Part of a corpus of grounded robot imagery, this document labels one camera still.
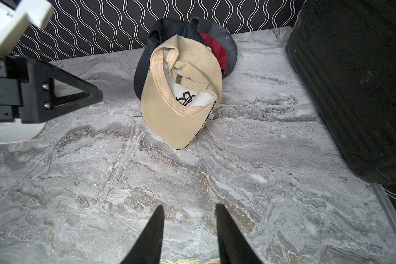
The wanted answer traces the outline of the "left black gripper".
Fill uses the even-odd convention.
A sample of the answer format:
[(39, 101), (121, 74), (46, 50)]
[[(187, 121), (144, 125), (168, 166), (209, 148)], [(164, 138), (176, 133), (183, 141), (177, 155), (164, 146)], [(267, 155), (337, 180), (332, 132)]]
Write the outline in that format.
[(95, 85), (54, 65), (0, 56), (0, 123), (45, 123), (102, 100)]

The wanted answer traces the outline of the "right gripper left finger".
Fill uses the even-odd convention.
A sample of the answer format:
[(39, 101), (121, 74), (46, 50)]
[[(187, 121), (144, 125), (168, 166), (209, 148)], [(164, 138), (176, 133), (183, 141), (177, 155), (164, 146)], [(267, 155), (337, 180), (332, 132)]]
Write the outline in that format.
[(159, 205), (121, 264), (159, 264), (161, 260), (165, 213)]

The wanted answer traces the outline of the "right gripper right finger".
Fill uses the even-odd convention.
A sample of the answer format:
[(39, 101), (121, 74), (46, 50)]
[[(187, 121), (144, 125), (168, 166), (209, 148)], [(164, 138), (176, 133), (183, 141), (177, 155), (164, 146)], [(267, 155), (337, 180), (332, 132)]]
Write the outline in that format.
[(218, 203), (215, 214), (221, 264), (261, 264), (226, 207)]

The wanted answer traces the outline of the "white cap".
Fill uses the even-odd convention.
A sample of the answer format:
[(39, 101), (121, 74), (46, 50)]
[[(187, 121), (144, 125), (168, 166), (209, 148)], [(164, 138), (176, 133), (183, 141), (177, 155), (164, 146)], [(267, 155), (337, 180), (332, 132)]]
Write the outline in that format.
[(42, 133), (46, 124), (23, 124), (20, 119), (16, 119), (14, 123), (0, 123), (0, 145), (33, 139)]

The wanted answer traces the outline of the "tan cap with logo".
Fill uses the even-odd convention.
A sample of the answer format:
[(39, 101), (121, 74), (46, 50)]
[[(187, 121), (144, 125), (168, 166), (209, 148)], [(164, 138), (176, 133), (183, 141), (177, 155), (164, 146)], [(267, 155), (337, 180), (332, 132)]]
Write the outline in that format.
[(141, 115), (153, 132), (182, 150), (202, 131), (221, 94), (221, 67), (211, 49), (175, 35), (150, 57)]

